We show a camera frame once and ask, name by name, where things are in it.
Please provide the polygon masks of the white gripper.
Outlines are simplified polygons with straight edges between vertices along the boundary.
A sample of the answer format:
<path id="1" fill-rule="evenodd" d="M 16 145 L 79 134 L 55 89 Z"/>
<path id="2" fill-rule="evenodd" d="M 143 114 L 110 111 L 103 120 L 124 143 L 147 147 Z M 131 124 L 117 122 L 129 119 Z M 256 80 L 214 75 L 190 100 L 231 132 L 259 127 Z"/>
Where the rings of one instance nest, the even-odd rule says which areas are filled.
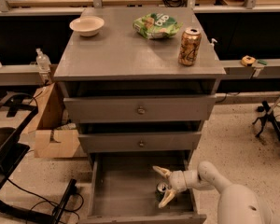
<path id="1" fill-rule="evenodd" d="M 169 189 L 161 194 L 162 199 L 159 203 L 159 208 L 165 207 L 177 193 L 196 188 L 199 184 L 196 170 L 171 172 L 166 168 L 156 165 L 153 166 L 153 170 L 169 181 Z"/>

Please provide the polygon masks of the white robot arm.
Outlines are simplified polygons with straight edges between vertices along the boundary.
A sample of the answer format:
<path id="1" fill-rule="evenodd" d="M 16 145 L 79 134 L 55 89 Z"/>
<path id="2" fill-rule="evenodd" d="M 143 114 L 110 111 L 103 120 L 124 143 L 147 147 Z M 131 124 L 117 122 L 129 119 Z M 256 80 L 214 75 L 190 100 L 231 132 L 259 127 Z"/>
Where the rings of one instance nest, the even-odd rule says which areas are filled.
<path id="1" fill-rule="evenodd" d="M 232 183 L 209 161 L 201 161 L 196 170 L 170 171 L 160 166 L 154 166 L 153 170 L 168 180 L 159 208 L 188 189 L 216 189 L 217 224 L 280 224 L 280 216 L 257 193 Z"/>

